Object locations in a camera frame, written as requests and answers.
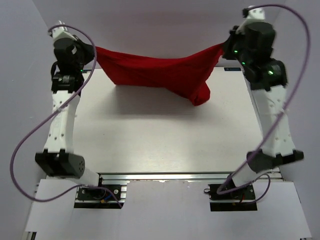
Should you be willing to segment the red t-shirt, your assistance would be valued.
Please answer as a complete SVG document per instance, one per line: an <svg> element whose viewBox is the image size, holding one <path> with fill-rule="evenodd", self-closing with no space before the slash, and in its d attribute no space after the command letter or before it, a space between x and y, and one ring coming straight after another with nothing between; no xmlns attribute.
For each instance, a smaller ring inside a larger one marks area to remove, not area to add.
<svg viewBox="0 0 320 240"><path fill-rule="evenodd" d="M219 43L182 58L154 58L97 47L97 62L115 85L164 88L194 106L210 99L206 83L223 55Z"/></svg>

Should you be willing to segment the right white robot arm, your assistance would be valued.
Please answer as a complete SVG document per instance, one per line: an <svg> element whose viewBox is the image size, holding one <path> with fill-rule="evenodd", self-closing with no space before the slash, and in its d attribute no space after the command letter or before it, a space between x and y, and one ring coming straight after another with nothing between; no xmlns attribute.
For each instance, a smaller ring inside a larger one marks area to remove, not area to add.
<svg viewBox="0 0 320 240"><path fill-rule="evenodd" d="M269 171L304 159L292 140L287 111L287 71L273 58L276 31L270 23L256 21L235 25L224 43L223 58L237 60L242 67L248 93L262 134L256 150L249 151L245 162L232 173L222 188L236 200L244 188Z"/></svg>

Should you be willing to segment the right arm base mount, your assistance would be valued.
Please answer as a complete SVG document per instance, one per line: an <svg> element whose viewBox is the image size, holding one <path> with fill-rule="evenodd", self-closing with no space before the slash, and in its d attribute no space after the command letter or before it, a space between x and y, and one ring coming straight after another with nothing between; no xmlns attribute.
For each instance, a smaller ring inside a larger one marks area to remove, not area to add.
<svg viewBox="0 0 320 240"><path fill-rule="evenodd" d="M258 210L257 204L251 203L256 200L252 185L227 194L217 194L220 184L209 184L203 193L209 197L211 212L254 212Z"/></svg>

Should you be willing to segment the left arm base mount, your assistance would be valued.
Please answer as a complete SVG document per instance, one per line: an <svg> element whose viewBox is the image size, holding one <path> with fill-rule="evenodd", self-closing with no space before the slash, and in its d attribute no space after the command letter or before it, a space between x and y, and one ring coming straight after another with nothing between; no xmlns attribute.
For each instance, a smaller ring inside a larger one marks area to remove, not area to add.
<svg viewBox="0 0 320 240"><path fill-rule="evenodd" d="M128 181L102 181L103 189L79 187L74 201L75 209L121 209L124 205Z"/></svg>

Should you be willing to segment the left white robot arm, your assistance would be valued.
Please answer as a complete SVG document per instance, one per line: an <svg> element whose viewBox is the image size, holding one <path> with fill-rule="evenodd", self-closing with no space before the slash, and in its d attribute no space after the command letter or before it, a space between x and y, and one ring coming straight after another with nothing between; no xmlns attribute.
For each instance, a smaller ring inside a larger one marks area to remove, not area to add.
<svg viewBox="0 0 320 240"><path fill-rule="evenodd" d="M99 183L99 174L86 167L85 159L74 153L73 145L76 110L85 81L82 71L94 59L93 48L67 37L55 40L53 47L56 62L51 68L51 92L56 115L43 151L35 154L35 162L49 177L90 185L88 193L99 200L105 196L106 187Z"/></svg>

